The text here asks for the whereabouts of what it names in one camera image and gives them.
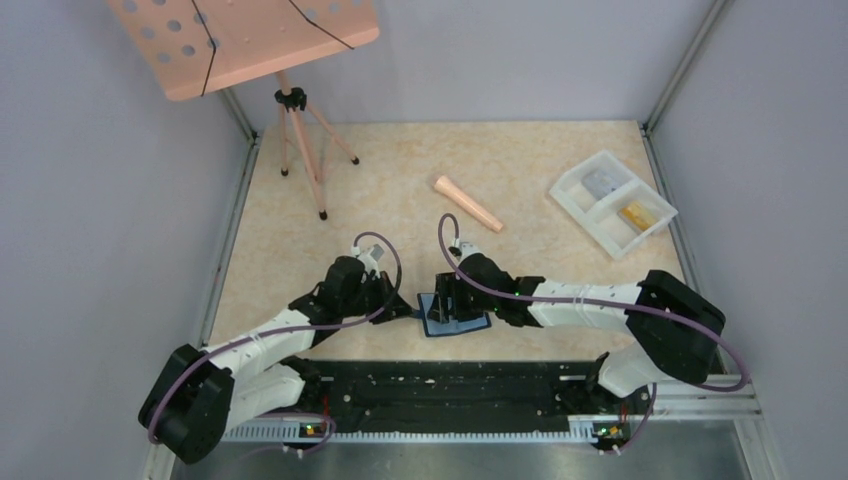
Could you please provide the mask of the blue card holder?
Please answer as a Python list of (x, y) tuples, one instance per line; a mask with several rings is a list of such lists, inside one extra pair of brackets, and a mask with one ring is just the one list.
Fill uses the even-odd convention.
[(457, 320), (454, 317), (444, 319), (438, 309), (434, 293), (419, 293), (417, 300), (419, 317), (427, 338), (459, 336), (492, 327), (492, 321), (487, 313), (471, 320)]

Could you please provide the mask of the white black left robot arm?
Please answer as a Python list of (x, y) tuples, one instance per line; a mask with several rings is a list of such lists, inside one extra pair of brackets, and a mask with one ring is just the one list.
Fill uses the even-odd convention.
[(204, 350), (189, 344), (175, 349), (138, 421), (152, 443), (196, 463), (248, 420), (279, 408), (303, 414), (317, 407), (320, 386), (291, 366), (291, 358), (353, 324), (413, 312), (376, 260), (340, 256), (323, 281), (261, 326)]

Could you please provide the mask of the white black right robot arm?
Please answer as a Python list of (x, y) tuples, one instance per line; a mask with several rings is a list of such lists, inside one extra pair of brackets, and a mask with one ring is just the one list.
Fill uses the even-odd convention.
[(430, 314), (458, 321), (493, 314), (517, 328), (583, 327), (630, 336), (630, 345), (601, 354), (588, 375), (586, 397), (600, 412), (614, 411), (637, 389), (661, 380), (705, 384), (726, 323), (716, 306), (664, 270), (636, 283), (572, 285), (511, 277), (482, 253), (463, 257), (456, 272), (437, 275)]

